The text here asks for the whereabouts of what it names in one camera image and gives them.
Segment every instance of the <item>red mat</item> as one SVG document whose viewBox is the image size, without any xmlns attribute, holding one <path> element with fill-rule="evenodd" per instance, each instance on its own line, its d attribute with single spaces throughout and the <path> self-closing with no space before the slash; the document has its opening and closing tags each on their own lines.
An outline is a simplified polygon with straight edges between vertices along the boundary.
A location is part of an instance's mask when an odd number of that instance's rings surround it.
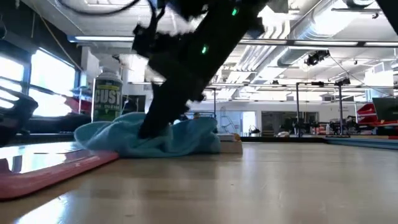
<svg viewBox="0 0 398 224">
<path fill-rule="evenodd" d="M 114 152 L 79 150 L 72 143 L 0 151 L 0 200 L 30 194 L 118 158 Z"/>
</svg>

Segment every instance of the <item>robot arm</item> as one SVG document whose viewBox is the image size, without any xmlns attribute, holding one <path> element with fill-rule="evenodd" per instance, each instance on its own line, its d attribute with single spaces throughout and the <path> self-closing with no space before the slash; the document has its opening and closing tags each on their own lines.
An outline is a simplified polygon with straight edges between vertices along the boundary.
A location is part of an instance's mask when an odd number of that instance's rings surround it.
<svg viewBox="0 0 398 224">
<path fill-rule="evenodd" d="M 205 89 L 243 35 L 258 27 L 258 13 L 268 0 L 169 2 L 184 18 L 207 15 L 191 33 L 177 36 L 155 34 L 141 26 L 136 29 L 133 50 L 149 57 L 148 66 L 166 78 L 161 86 L 153 85 L 154 99 L 139 131 L 141 138 L 160 134 L 171 120 L 189 110 L 188 100 L 203 100 Z"/>
</svg>

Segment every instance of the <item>crumpled towel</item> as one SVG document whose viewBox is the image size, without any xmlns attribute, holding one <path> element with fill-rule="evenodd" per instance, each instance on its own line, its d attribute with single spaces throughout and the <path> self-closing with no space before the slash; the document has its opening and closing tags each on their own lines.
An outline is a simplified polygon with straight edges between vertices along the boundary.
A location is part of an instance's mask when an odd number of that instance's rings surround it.
<svg viewBox="0 0 398 224">
<path fill-rule="evenodd" d="M 114 151 L 123 158 L 177 157 L 189 154 L 220 153 L 220 139 L 213 130 L 217 121 L 199 118 L 171 125 L 152 139 L 139 139 L 144 113 L 128 113 L 113 122 L 85 124 L 75 131 L 77 143 L 84 149 Z"/>
</svg>

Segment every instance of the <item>green led light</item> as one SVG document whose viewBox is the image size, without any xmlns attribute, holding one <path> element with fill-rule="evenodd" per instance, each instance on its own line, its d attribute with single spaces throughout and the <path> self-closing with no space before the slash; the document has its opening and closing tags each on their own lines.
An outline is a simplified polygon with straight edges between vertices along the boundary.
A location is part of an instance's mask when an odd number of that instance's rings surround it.
<svg viewBox="0 0 398 224">
<path fill-rule="evenodd" d="M 207 45 L 204 45 L 203 48 L 201 49 L 201 53 L 205 54 L 205 53 L 207 53 L 208 50 L 209 50 L 209 47 L 207 47 Z"/>
<path fill-rule="evenodd" d="M 232 16 L 235 16 L 238 13 L 238 9 L 234 8 L 234 10 L 232 10 Z"/>
</svg>

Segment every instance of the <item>wooden table surface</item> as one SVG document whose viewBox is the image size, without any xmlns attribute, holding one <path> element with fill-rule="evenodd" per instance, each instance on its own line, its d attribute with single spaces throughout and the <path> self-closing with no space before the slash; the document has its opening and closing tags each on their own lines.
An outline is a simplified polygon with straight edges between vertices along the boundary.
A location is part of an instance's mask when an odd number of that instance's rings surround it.
<svg viewBox="0 0 398 224">
<path fill-rule="evenodd" d="M 244 144 L 244 154 L 119 160 L 0 203 L 0 223 L 398 223 L 398 152 Z"/>
</svg>

